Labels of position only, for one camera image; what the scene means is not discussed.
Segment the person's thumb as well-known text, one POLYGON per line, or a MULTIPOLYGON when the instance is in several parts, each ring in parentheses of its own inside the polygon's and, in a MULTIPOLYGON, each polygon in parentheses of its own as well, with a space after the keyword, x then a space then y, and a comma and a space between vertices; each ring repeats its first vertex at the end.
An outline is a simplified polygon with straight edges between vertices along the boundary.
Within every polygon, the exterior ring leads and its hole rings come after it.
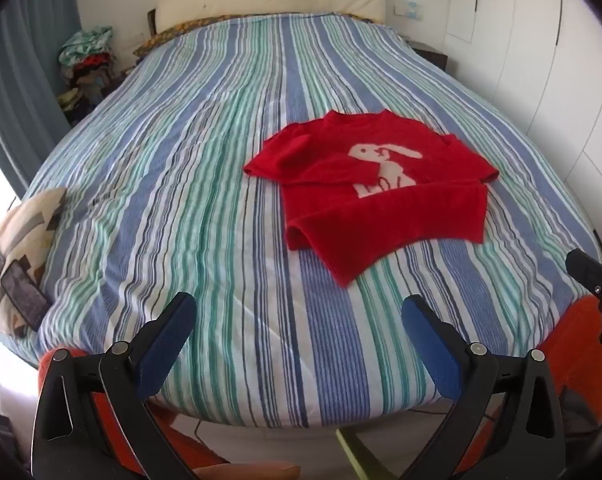
POLYGON ((203 480, 295 480, 301 467, 286 462, 218 464, 197 468, 194 473, 203 480))

